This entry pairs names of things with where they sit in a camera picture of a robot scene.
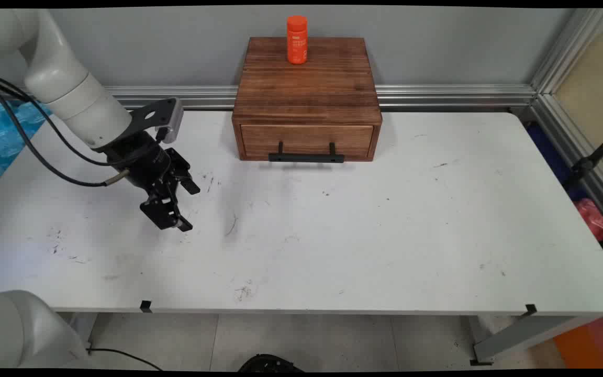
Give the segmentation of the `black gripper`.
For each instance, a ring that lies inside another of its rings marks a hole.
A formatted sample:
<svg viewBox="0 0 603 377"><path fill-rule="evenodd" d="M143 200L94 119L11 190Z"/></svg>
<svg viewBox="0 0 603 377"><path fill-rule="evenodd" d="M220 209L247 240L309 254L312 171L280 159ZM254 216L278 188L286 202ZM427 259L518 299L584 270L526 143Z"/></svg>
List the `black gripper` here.
<svg viewBox="0 0 603 377"><path fill-rule="evenodd" d="M200 193L194 182L191 165L174 149L163 150L146 131L139 132L104 150L108 163L127 160L114 165L120 171L129 170L125 179L146 191L148 199L141 203L140 210L160 230L177 228L181 232L193 229L178 207L176 191L180 184L190 195Z"/></svg>

